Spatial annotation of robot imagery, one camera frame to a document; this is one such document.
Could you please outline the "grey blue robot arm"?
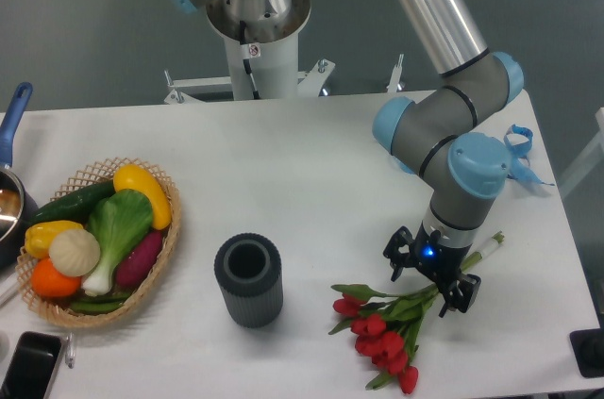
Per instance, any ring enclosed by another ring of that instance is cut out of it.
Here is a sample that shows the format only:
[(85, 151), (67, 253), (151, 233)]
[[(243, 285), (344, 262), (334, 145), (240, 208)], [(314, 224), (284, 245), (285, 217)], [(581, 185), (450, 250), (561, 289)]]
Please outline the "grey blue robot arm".
[[(203, 8), (223, 37), (235, 99), (301, 95), (297, 36), (310, 0), (172, 1), (186, 13)], [(512, 57), (489, 50), (462, 0), (399, 1), (444, 84), (420, 102), (391, 99), (373, 121), (378, 143), (433, 191), (418, 232), (397, 230), (384, 254), (394, 275), (417, 270), (445, 310), (465, 312), (480, 280), (461, 261), (512, 167), (504, 144), (478, 126), (523, 90), (524, 75)]]

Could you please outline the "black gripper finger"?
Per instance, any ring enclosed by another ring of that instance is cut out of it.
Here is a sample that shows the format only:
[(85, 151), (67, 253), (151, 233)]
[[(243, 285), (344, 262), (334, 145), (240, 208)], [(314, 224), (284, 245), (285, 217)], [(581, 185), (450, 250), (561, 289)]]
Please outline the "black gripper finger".
[(445, 303), (439, 311), (439, 317), (443, 318), (449, 310), (458, 310), (461, 313), (466, 313), (474, 304), (480, 285), (481, 278), (479, 276), (474, 274), (459, 274), (454, 281), (441, 291)]
[(382, 255), (389, 260), (392, 282), (401, 276), (404, 269), (411, 267), (410, 249), (411, 232), (406, 226), (401, 226), (391, 236), (382, 252)]

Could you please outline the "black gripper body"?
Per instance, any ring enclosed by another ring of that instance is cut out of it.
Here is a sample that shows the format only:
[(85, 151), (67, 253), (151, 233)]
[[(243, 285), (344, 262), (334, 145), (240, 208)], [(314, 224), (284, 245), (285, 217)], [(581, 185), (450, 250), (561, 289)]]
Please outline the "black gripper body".
[(448, 295), (458, 281), (467, 247), (444, 246), (440, 244), (440, 236), (440, 233), (418, 233), (410, 247), (410, 259), (413, 268), (432, 281), (441, 294)]

